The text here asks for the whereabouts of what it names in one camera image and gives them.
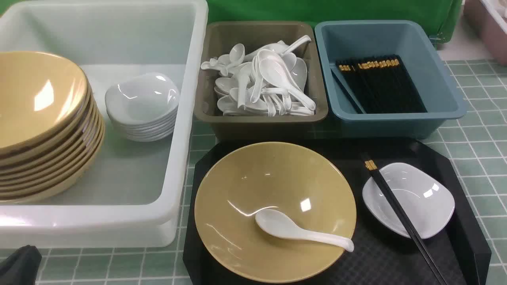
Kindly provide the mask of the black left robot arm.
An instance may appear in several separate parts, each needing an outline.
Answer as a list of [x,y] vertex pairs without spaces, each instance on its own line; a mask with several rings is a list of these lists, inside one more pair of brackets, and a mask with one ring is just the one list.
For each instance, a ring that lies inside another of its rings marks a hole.
[[37,247],[26,245],[18,248],[0,264],[2,285],[35,285],[42,261]]

